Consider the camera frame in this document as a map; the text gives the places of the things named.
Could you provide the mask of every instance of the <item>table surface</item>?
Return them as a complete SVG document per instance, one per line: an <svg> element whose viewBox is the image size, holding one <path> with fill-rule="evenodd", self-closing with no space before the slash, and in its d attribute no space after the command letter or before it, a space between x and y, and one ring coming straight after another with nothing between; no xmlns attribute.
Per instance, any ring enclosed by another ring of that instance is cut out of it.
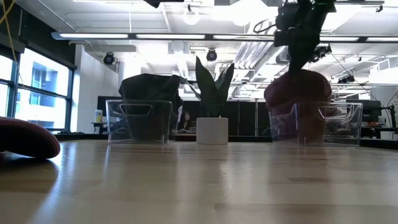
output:
<svg viewBox="0 0 398 224"><path fill-rule="evenodd" d="M397 223L398 153L229 143L63 142L3 154L1 223Z"/></svg>

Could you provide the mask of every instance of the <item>window frame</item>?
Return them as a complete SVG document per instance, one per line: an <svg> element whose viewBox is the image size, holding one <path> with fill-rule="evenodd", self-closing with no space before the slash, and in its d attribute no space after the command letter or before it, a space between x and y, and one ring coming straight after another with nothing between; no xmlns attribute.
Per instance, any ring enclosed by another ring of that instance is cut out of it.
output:
<svg viewBox="0 0 398 224"><path fill-rule="evenodd" d="M72 91L73 91L73 74L74 74L74 68L69 67L68 65L65 65L63 63L60 63L58 60L54 60L38 51L35 49L26 47L26 49L29 49L37 54L40 54L43 57L46 57L50 60L53 60L56 63L59 63L60 65L63 65L69 69L69 77L68 77L68 89L67 89L67 95L61 95L58 93L54 93L48 90L43 90L40 88L32 87L32 86L26 86L21 83L19 83L19 69L20 69L20 63L21 63L21 54L17 53L17 59L18 61L15 62L14 60L12 63L12 72L11 72L11 79L10 80L3 80L0 78L0 83L7 85L9 88L9 93L8 93L8 102L7 102L7 113L6 116L10 118L15 118L16 115L16 106L17 106L17 95L18 95L18 89L21 90L29 90L34 93L40 93L43 95L47 96L53 96L57 98L62 98L65 100L66 103L66 108L65 108L65 125L64 128L47 128L49 131L70 131L70 120L71 120L71 112L72 112Z"/></svg>

